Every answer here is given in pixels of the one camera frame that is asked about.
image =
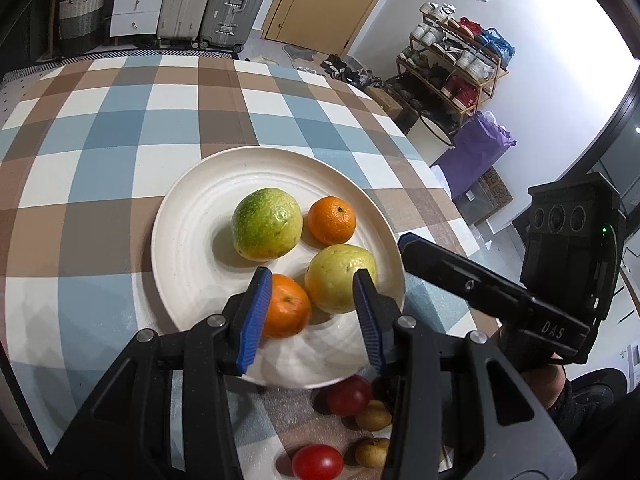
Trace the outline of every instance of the red tomato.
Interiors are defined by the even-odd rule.
[[[329,387],[326,403],[334,415],[352,416],[364,410],[372,397],[369,381],[354,375]]]
[[[293,474],[300,480],[334,480],[344,467],[340,452],[325,444],[300,449],[291,461]]]

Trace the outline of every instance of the white plate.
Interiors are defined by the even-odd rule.
[[[263,187],[288,192],[305,215],[327,195],[351,204],[357,226],[349,243],[371,251],[378,266],[378,290],[402,305],[404,273],[396,239],[366,193],[314,158],[248,146],[205,158],[162,200],[151,259],[160,297],[179,330],[222,312],[229,296],[246,290],[258,264],[236,253],[230,220],[238,203]],[[293,250],[267,266],[298,279],[321,248],[305,229]],[[300,334],[264,339],[244,378],[267,386],[317,388],[353,375],[366,364],[357,314],[329,317],[317,311]]]

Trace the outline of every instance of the human hand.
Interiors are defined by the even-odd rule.
[[[502,327],[491,336],[492,341],[496,344],[500,339],[501,329]],[[550,409],[558,400],[566,381],[564,369],[559,365],[544,365],[535,370],[523,372],[521,375],[546,410]]]

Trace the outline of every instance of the purple plastic bag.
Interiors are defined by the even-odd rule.
[[[476,112],[453,137],[454,150],[444,152],[434,164],[447,177],[451,197],[466,192],[516,141],[491,112]]]

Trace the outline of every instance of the suitcase handle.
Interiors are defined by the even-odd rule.
[[[244,8],[246,7],[246,3],[248,0],[242,0],[242,4],[240,5],[239,9],[234,9],[234,12],[242,12],[244,10]]]

